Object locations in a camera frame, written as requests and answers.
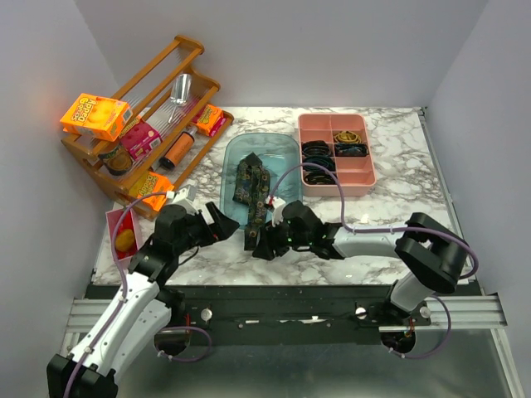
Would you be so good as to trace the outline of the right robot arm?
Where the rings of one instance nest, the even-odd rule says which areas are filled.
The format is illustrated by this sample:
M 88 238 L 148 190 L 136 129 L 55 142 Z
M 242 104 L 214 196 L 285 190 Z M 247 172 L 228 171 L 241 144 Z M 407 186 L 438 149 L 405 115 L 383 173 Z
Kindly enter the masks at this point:
M 308 251 L 322 260 L 356 256 L 400 259 L 408 268 L 394 282 L 381 305 L 382 316 L 398 325 L 432 294 L 453 294 L 469 246 L 428 215 L 415 212 L 403 226 L 361 227 L 323 222 L 301 201 L 273 210 L 261 227 L 252 256 L 274 260 L 289 250 Z

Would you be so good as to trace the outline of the dark patterned necktie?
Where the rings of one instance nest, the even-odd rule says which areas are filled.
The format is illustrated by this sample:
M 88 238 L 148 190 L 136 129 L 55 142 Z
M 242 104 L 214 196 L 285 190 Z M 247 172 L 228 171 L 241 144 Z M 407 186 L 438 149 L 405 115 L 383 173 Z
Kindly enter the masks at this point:
M 236 185 L 232 200 L 247 205 L 244 228 L 244 250 L 253 251 L 260 229 L 266 223 L 266 199 L 270 195 L 270 172 L 255 153 L 243 158 L 236 170 Z

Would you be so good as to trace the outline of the teal transparent plastic tray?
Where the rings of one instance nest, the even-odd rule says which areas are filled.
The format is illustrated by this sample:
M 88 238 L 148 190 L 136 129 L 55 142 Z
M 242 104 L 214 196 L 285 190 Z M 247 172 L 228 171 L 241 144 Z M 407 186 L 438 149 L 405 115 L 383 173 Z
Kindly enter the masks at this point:
M 237 167 L 252 153 L 258 157 L 262 168 L 269 172 L 270 187 L 276 185 L 281 175 L 300 160 L 298 143 L 282 133 L 244 133 L 229 141 L 223 160 L 220 209 L 223 214 L 238 221 L 241 229 L 247 223 L 248 206 L 233 200 Z

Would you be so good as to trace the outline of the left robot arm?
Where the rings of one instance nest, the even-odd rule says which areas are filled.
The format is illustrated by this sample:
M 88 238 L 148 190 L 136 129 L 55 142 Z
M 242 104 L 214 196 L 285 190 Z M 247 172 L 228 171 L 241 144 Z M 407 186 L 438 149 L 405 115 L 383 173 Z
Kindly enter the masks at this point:
M 239 227 L 214 203 L 207 210 L 211 222 L 190 205 L 161 209 L 152 235 L 121 271 L 121 285 L 95 325 L 67 356 L 55 355 L 48 363 L 51 397 L 115 397 L 119 379 L 149 340 L 182 322 L 183 304 L 164 288 L 180 256 L 227 240 Z

